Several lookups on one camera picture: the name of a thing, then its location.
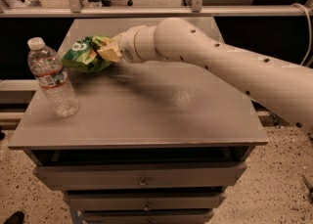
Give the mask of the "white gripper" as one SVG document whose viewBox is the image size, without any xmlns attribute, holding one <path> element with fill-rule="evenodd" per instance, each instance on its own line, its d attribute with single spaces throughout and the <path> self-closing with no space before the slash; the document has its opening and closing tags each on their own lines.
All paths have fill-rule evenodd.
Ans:
<svg viewBox="0 0 313 224">
<path fill-rule="evenodd" d="M 118 45 L 113 42 L 102 46 L 97 52 L 102 59 L 115 63 L 119 63 L 121 58 L 133 64 L 157 61 L 155 30 L 154 26 L 131 27 L 120 35 Z"/>
</svg>

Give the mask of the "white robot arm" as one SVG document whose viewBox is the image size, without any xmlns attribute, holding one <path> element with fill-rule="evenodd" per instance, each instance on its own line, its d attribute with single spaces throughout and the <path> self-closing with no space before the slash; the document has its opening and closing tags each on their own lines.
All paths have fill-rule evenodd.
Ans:
<svg viewBox="0 0 313 224">
<path fill-rule="evenodd" d="M 285 121 L 313 130 L 313 69 L 218 42 L 179 18 L 134 26 L 100 47 L 106 61 L 181 62 L 204 68 Z"/>
</svg>

